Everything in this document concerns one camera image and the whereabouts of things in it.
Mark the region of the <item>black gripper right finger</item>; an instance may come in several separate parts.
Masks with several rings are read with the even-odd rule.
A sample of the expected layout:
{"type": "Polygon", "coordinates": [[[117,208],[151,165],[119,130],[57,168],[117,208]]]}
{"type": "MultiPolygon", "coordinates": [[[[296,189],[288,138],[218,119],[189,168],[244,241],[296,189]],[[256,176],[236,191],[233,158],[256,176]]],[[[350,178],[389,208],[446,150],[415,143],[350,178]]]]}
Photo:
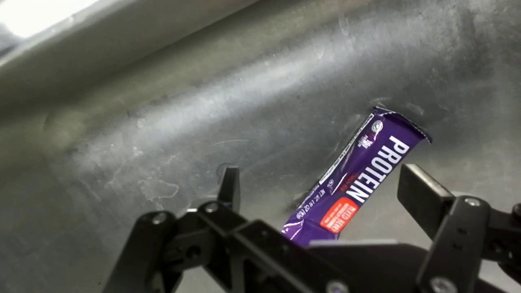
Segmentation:
{"type": "Polygon", "coordinates": [[[401,168],[397,200],[431,239],[415,277],[420,293],[501,293],[479,277],[484,261],[521,283],[519,205],[506,213],[454,195],[418,165],[401,168]]]}

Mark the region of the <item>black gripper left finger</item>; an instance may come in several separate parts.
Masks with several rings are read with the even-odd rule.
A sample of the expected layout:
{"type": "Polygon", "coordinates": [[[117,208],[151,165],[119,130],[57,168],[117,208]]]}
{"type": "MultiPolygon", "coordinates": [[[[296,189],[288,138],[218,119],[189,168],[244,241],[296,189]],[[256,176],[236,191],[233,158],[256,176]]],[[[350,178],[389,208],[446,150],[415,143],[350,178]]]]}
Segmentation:
{"type": "Polygon", "coordinates": [[[226,293],[355,293],[339,269],[238,208],[239,171],[228,168],[217,199],[182,217],[142,215],[103,293],[174,293],[197,267],[226,293]]]}

